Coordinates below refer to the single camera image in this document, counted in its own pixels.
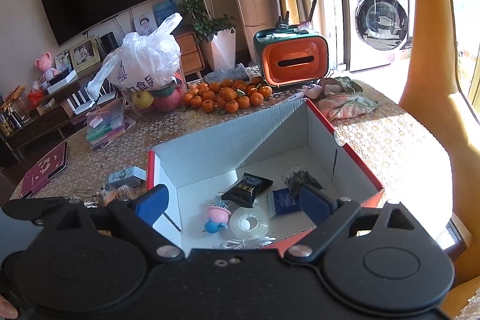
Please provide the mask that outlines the person's hand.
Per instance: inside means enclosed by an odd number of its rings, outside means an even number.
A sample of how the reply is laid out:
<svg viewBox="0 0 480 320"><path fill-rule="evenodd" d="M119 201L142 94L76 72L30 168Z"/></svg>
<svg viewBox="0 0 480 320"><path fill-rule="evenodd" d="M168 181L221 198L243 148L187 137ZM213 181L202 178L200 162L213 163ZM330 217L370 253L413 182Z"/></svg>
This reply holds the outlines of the person's hand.
<svg viewBox="0 0 480 320"><path fill-rule="evenodd" d="M17 309L3 296L0 296L0 317L3 319L17 319Z"/></svg>

